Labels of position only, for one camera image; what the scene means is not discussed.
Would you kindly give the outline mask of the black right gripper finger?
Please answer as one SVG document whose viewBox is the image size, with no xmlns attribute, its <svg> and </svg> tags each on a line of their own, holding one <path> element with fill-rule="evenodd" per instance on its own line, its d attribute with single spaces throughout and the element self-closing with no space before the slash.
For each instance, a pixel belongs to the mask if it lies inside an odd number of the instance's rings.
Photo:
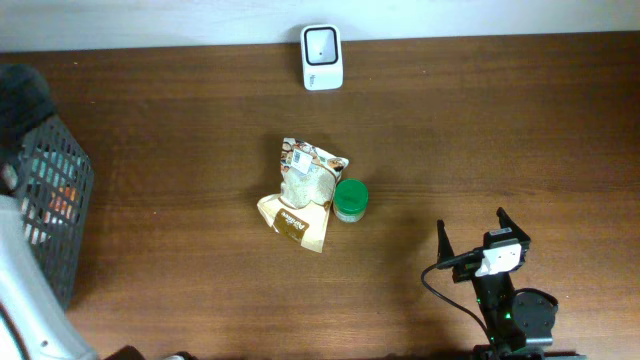
<svg viewBox="0 0 640 360">
<path fill-rule="evenodd" d="M 438 236 L 437 261 L 438 262 L 448 261 L 449 259 L 453 258 L 455 254 L 445 229 L 445 223 L 441 219 L 437 221 L 437 236 Z"/>
<path fill-rule="evenodd" d="M 509 217 L 502 207 L 497 209 L 496 215 L 500 226 L 502 228 L 510 228 L 514 237 L 517 238 L 519 242 L 529 241 L 529 236 Z"/>
</svg>

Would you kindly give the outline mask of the green lid spice jar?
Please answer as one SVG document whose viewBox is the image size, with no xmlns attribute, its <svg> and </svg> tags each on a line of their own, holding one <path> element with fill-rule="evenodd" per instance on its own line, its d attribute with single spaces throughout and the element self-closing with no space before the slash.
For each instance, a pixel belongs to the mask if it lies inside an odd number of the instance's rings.
<svg viewBox="0 0 640 360">
<path fill-rule="evenodd" d="M 369 191 L 360 180 L 349 178 L 341 181 L 334 193 L 333 210 L 336 217 L 345 223 L 361 220 L 369 203 Z"/>
</svg>

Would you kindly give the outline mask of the brown breadcrumb bag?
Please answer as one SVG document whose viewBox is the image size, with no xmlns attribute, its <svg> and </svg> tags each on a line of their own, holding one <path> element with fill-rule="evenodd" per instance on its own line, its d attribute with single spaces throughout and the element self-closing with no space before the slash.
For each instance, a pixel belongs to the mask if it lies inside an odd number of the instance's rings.
<svg viewBox="0 0 640 360">
<path fill-rule="evenodd" d="M 282 141 L 280 192 L 257 208 L 269 227 L 316 253 L 323 251 L 335 189 L 349 160 L 296 138 Z"/>
</svg>

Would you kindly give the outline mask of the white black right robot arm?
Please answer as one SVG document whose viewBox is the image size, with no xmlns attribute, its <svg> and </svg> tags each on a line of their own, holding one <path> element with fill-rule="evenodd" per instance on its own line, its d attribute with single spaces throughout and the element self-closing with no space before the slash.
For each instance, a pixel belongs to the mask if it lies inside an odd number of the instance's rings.
<svg viewBox="0 0 640 360">
<path fill-rule="evenodd" d="M 437 261 L 423 270 L 423 286 L 479 324 L 488 343 L 476 345 L 471 359 L 581 359 L 583 356 L 575 352 L 546 350 L 553 344 L 559 302 L 544 291 L 514 287 L 511 274 L 525 264 L 531 238 L 503 208 L 497 209 L 496 216 L 499 228 L 486 232 L 480 247 L 462 254 L 454 252 L 445 223 L 438 220 Z M 427 274 L 435 269 L 451 270 L 455 283 L 471 282 L 481 314 L 474 314 L 429 285 Z"/>
</svg>

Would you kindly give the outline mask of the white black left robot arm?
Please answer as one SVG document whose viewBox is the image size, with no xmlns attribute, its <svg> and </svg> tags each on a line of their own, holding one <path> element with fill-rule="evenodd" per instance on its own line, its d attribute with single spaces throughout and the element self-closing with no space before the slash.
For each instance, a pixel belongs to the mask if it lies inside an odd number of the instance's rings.
<svg viewBox="0 0 640 360">
<path fill-rule="evenodd" d="M 66 317 L 94 183 L 91 160 L 60 119 L 44 77 L 1 67 L 3 357 L 94 359 Z"/>
</svg>

